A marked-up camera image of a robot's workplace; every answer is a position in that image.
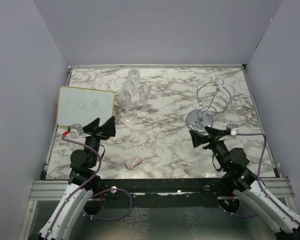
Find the clear wine glass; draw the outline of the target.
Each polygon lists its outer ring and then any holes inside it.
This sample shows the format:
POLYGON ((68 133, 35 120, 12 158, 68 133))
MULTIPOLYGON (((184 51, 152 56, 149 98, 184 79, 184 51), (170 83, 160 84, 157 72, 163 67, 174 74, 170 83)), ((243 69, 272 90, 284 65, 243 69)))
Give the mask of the clear wine glass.
POLYGON ((133 82, 135 86, 141 82, 140 72, 137 69, 130 69, 128 71, 128 80, 133 82))
POLYGON ((118 97, 122 109, 125 110, 123 120, 129 124, 133 123, 135 121, 135 117, 129 112, 133 106, 131 94, 124 90, 119 93, 118 97))
POLYGON ((143 103, 143 108, 140 111, 140 115, 143 117, 147 117, 149 115, 147 103, 151 97, 151 88, 149 85, 144 83, 139 86, 138 91, 139 91, 139 98, 140 98, 141 102, 143 103))
POLYGON ((140 97, 139 92, 137 91, 137 88, 132 81, 130 81, 130 80, 125 81, 122 84, 122 88, 124 91, 130 93, 130 96, 132 99, 140 97))

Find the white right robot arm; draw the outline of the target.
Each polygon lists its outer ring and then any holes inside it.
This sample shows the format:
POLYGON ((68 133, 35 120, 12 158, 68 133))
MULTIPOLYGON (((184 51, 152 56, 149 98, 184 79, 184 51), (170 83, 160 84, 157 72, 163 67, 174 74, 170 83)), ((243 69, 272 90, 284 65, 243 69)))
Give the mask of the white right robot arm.
POLYGON ((225 141, 240 135, 238 128, 225 130, 205 127, 206 135, 190 130, 194 148, 202 146, 211 150, 225 175, 220 180, 220 191, 234 194, 263 218, 278 240, 300 240, 300 215, 275 197, 260 178, 249 168, 249 160, 243 148, 227 149, 225 141))

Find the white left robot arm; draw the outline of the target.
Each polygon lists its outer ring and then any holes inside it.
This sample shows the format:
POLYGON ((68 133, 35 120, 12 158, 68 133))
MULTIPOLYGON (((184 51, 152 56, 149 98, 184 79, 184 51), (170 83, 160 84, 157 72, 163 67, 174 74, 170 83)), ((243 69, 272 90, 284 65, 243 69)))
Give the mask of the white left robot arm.
POLYGON ((72 124, 61 139, 80 145, 70 155, 70 175, 61 200, 46 224, 29 240, 67 240, 74 223, 90 198, 101 190, 100 176, 103 155, 99 154, 100 143, 116 136, 115 117, 100 124, 98 117, 86 126, 72 124))

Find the chrome wine glass rack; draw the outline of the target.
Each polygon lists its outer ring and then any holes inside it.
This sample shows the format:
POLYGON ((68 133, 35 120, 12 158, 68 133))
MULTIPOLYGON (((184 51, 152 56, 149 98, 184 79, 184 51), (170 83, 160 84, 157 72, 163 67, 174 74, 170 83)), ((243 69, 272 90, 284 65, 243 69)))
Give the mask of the chrome wine glass rack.
POLYGON ((190 87, 195 89, 188 91, 195 94, 198 108, 186 116, 185 125, 189 130, 196 131, 201 135, 206 133, 205 127, 213 126, 217 115, 226 112, 231 107, 238 108, 246 103, 243 98, 231 93, 223 79, 216 78, 200 87, 196 85, 190 87))

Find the yellow framed whiteboard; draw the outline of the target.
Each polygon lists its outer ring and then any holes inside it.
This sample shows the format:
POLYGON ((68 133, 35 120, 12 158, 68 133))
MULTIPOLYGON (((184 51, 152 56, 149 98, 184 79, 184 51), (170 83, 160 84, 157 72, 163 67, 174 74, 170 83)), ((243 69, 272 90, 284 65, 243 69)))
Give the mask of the yellow framed whiteboard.
POLYGON ((114 115, 115 93, 110 90, 61 86, 58 91, 56 124, 83 127, 99 118, 104 124, 114 115))

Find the small red white card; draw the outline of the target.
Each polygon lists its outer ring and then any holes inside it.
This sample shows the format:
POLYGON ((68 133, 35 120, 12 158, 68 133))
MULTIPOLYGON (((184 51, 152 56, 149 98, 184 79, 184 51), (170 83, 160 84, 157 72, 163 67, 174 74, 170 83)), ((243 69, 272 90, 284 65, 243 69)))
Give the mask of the small red white card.
POLYGON ((127 161, 125 165, 129 170, 131 170, 137 165, 139 165, 141 162, 142 162, 141 158, 139 156, 135 156, 131 160, 127 161))

